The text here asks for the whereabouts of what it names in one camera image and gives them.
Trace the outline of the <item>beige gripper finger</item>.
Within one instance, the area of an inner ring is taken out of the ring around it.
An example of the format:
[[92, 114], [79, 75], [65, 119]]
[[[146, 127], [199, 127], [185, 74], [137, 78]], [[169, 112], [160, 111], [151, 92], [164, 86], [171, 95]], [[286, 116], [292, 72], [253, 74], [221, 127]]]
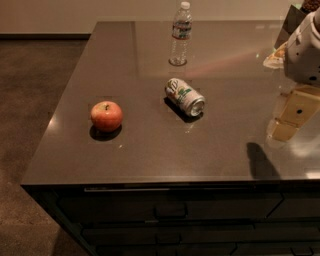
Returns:
[[289, 93], [281, 93], [270, 121], [270, 137], [290, 140], [319, 110], [319, 87], [297, 85]]

